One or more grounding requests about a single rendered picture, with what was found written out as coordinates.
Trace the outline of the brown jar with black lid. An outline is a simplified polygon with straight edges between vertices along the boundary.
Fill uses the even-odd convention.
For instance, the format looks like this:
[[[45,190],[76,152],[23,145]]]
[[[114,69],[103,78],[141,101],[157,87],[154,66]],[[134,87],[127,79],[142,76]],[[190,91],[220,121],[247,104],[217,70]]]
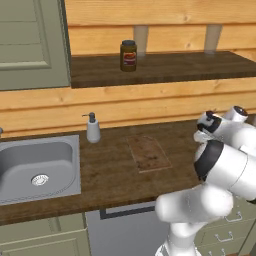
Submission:
[[[120,45],[120,69],[124,72],[136,70],[137,45],[134,40],[123,40]]]

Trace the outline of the pale shelf bracket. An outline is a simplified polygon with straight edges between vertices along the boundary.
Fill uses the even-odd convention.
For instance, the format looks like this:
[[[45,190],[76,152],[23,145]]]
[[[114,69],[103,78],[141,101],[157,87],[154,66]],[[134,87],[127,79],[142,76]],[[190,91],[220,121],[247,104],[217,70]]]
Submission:
[[[206,35],[205,35],[205,42],[204,42],[204,52],[206,54],[214,54],[219,38],[222,32],[222,26],[219,24],[209,24],[206,27]]]
[[[136,25],[133,29],[134,41],[137,45],[137,54],[139,57],[146,55],[147,42],[148,42],[148,26]]]

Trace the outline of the grey dishwasher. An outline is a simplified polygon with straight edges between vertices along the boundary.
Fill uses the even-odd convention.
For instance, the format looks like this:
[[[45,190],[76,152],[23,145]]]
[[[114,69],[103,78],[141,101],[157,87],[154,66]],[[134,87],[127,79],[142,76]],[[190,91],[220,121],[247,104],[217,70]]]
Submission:
[[[155,202],[106,208],[107,213],[154,206]],[[154,256],[168,233],[155,211],[100,219],[99,210],[85,213],[92,256]]]

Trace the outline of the white soap dispenser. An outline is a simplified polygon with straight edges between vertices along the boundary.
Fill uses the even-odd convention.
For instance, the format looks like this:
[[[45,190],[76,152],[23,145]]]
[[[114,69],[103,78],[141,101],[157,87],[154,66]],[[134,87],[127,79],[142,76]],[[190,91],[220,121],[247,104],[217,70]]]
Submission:
[[[87,140],[90,143],[98,143],[100,141],[101,134],[100,134],[99,122],[96,119],[95,113],[90,112],[89,114],[84,115],[84,116],[88,117],[88,121],[87,121]]]

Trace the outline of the grey steel sink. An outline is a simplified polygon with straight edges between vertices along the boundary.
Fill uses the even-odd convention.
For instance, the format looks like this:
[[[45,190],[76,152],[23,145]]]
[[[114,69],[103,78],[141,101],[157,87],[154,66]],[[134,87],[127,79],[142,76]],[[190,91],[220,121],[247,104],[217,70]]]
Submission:
[[[80,193],[78,135],[0,143],[0,205]]]

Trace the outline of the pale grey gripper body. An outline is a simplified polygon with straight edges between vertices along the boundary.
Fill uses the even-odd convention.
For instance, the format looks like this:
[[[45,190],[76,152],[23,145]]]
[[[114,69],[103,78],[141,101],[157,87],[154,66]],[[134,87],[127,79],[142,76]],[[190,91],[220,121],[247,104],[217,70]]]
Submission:
[[[206,143],[209,140],[215,140],[215,137],[207,130],[197,130],[193,135],[194,141],[197,143]]]

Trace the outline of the sage green drawer front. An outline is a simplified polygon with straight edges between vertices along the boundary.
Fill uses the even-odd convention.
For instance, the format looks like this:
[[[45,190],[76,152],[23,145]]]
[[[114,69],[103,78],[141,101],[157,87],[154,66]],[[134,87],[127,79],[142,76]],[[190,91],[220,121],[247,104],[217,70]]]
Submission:
[[[253,220],[256,218],[256,205],[247,202],[245,199],[235,197],[233,209],[228,216],[235,215],[238,211],[240,211],[243,216],[242,221],[229,223],[224,218],[223,224],[224,225],[243,224],[245,221]]]
[[[201,246],[218,242],[227,242],[245,237],[253,223],[253,220],[248,220],[243,224],[203,228],[196,235],[195,245]]]
[[[224,248],[226,256],[230,254],[246,255],[252,250],[254,244],[245,239],[239,238],[228,242],[218,242],[198,247],[198,251],[202,256],[208,256],[208,252],[214,249]]]

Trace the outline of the sage green wall cupboard door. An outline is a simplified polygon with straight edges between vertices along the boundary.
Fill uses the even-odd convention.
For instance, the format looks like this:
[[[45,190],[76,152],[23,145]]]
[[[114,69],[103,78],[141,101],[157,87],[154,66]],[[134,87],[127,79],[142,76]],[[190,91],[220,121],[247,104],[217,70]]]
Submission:
[[[64,0],[0,0],[0,91],[68,87]]]

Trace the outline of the sage green fixed front panel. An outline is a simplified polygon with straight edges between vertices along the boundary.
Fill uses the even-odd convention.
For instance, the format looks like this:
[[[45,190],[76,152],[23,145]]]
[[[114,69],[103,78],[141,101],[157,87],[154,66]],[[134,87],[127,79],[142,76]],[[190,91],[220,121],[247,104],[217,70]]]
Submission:
[[[80,230],[86,227],[83,213],[0,226],[0,243]]]

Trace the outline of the sage green base cupboard door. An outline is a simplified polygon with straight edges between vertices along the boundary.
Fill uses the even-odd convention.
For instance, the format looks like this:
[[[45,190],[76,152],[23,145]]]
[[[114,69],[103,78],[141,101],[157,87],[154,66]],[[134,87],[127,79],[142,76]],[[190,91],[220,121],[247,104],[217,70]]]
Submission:
[[[91,256],[86,229],[0,244],[0,256]]]

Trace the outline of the dark wooden cutting board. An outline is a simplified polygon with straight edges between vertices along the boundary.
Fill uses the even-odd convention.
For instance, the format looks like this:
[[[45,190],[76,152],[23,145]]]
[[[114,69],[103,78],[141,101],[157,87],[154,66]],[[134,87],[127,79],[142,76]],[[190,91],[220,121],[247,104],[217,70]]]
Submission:
[[[159,171],[172,167],[166,153],[155,138],[133,135],[127,137],[126,141],[140,173]]]

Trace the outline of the dark wooden wall shelf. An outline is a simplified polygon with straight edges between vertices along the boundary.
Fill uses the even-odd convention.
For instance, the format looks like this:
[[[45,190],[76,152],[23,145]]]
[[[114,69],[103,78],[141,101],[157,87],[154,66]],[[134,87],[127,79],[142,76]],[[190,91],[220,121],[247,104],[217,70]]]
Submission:
[[[148,54],[133,72],[120,69],[119,56],[73,57],[71,63],[72,88],[245,77],[256,77],[256,62],[229,51]]]

